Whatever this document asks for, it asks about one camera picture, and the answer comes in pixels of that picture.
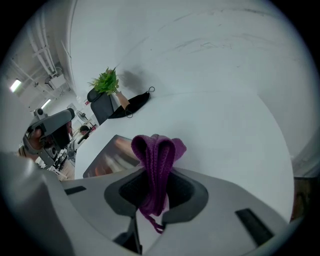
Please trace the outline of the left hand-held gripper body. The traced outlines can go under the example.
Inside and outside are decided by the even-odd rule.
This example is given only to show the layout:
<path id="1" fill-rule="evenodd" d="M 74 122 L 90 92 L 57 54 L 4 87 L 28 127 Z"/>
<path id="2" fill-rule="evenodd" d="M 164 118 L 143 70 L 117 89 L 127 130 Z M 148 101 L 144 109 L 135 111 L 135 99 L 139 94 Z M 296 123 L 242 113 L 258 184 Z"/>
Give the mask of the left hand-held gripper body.
<path id="1" fill-rule="evenodd" d="M 35 109 L 33 115 L 34 117 L 23 136 L 24 148 L 29 154 L 41 158 L 45 164 L 54 164 L 58 153 L 69 144 L 70 137 L 61 133 L 62 128 L 46 136 L 46 117 L 48 115 L 41 108 Z M 33 149 L 29 143 L 30 133 L 35 129 L 41 129 L 42 131 L 40 141 L 43 144 L 43 148 L 40 150 Z"/>

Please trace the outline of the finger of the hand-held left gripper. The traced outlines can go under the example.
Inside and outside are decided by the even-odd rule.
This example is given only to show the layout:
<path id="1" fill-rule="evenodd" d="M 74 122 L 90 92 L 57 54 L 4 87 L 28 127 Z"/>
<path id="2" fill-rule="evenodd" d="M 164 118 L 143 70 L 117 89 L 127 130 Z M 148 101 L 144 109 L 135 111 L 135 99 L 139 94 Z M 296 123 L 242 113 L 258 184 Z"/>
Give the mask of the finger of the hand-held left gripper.
<path id="1" fill-rule="evenodd" d="M 71 133 L 71 121 L 75 117 L 75 112 L 72 108 L 62 110 L 53 115 L 46 117 L 46 136 L 52 135 L 62 128 L 61 133 L 69 136 Z"/>

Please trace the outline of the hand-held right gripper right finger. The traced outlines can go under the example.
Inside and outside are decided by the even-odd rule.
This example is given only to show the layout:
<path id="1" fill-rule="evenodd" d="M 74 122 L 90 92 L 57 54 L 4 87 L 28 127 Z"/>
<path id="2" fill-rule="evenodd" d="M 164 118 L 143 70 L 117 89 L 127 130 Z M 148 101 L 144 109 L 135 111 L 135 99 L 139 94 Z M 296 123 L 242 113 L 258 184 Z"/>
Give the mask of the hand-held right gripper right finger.
<path id="1" fill-rule="evenodd" d="M 149 256 L 244 256 L 288 226 L 242 187 L 187 169 L 171 171 L 166 193 L 164 232 Z"/>

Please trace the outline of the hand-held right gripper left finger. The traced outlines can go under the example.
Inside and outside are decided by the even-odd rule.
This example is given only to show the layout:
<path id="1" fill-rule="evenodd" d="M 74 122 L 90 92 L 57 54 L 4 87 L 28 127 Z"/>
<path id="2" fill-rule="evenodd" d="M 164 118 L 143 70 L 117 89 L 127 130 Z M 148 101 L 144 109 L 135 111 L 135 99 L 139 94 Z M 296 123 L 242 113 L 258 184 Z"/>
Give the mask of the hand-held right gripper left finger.
<path id="1" fill-rule="evenodd" d="M 136 218 L 147 196 L 147 173 L 142 167 L 64 181 L 62 186 L 76 210 L 96 231 L 142 254 Z"/>

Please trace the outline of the person's left hand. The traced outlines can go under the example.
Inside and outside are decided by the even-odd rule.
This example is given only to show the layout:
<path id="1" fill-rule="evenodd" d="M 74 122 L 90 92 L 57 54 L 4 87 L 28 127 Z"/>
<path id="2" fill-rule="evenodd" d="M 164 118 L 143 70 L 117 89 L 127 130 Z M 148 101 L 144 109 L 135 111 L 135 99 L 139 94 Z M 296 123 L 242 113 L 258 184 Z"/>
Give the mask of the person's left hand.
<path id="1" fill-rule="evenodd" d="M 40 150 L 43 148 L 43 144 L 41 142 L 42 130 L 37 128 L 30 133 L 29 136 L 29 144 L 34 150 Z"/>

